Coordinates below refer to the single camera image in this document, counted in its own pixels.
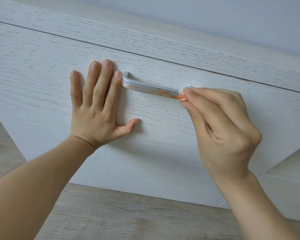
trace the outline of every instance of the right hand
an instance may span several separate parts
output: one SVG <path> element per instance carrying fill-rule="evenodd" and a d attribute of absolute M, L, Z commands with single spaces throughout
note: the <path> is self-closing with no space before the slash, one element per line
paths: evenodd
<path fill-rule="evenodd" d="M 181 102 L 194 124 L 198 150 L 212 179 L 236 181 L 249 174 L 248 164 L 262 135 L 251 123 L 240 93 L 185 88 Z"/>

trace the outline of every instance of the wall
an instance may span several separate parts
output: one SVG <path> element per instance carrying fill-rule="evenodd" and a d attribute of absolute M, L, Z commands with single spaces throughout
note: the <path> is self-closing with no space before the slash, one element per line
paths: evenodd
<path fill-rule="evenodd" d="M 72 0 L 300 55 L 300 0 Z"/>

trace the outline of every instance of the left hand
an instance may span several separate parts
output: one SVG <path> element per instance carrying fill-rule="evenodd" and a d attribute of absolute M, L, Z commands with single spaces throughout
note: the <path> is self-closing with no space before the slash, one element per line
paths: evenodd
<path fill-rule="evenodd" d="M 139 119 L 133 119 L 125 126 L 115 124 L 122 73 L 119 71 L 113 73 L 110 60 L 103 60 L 102 66 L 97 61 L 90 63 L 83 92 L 80 89 L 80 77 L 77 71 L 71 72 L 70 81 L 72 101 L 70 135 L 98 149 L 102 145 L 133 132 Z"/>

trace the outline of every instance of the forearm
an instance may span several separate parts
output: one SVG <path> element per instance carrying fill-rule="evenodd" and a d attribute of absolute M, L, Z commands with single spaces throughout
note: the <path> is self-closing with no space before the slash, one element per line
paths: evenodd
<path fill-rule="evenodd" d="M 228 202 L 245 239 L 300 239 L 251 172 L 240 182 L 218 182 L 217 187 Z"/>
<path fill-rule="evenodd" d="M 0 239 L 35 238 L 65 185 L 94 151 L 87 142 L 68 137 L 1 178 Z"/>

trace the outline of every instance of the drawer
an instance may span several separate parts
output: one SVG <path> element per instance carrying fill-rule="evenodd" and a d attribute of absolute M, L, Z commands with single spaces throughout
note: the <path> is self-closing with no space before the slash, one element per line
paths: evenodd
<path fill-rule="evenodd" d="M 250 169 L 257 176 L 300 148 L 300 93 L 0 23 L 0 121 L 26 158 L 70 131 L 69 73 L 113 60 L 135 79 L 179 89 L 235 90 L 263 134 Z M 224 199 L 197 152 L 192 121 L 176 100 L 122 88 L 117 122 L 140 118 L 132 135 L 96 151 L 72 183 L 209 206 Z"/>

